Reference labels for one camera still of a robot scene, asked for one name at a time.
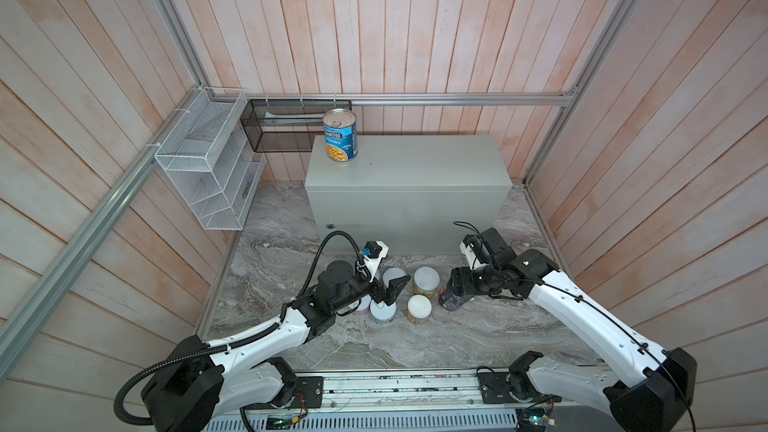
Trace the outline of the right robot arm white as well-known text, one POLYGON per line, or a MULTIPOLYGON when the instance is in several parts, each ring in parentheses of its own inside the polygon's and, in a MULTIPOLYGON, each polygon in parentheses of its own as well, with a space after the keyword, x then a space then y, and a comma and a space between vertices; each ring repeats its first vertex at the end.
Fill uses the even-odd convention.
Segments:
POLYGON ((572 366, 528 351, 502 374, 506 395, 531 406, 552 396, 611 416, 626 431, 670 431, 692 415, 696 360, 666 349, 595 303, 550 258, 535 249, 475 254, 455 268, 439 294, 456 310, 476 296, 529 300, 586 343, 604 366, 572 366))

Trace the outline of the blue soup can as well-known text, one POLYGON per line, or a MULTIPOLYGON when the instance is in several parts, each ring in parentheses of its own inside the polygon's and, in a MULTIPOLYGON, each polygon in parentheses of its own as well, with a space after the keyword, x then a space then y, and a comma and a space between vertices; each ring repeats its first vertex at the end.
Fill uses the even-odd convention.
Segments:
POLYGON ((332 109, 323 116, 326 151, 335 162, 349 162, 357 156, 356 116, 347 109, 332 109))

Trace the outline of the dark tomato can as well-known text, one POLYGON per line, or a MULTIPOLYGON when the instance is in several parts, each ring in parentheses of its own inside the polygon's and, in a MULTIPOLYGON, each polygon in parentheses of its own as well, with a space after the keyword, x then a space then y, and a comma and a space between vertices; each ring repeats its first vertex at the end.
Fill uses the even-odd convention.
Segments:
POLYGON ((457 295, 450 287, 444 287, 438 293, 438 303, 447 311, 454 312, 463 307, 466 303, 464 297, 457 295))

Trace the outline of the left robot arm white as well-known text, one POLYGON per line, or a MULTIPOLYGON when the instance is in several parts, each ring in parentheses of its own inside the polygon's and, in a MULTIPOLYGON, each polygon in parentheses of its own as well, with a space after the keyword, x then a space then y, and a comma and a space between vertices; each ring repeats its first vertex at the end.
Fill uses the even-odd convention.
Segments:
POLYGON ((393 304, 410 277, 383 282, 378 264, 333 261, 276 318, 227 339, 185 339, 149 368, 141 392, 149 416, 139 422, 158 431, 200 431, 218 415, 255 404, 300 406, 296 374, 282 353, 321 335, 364 297, 393 304))

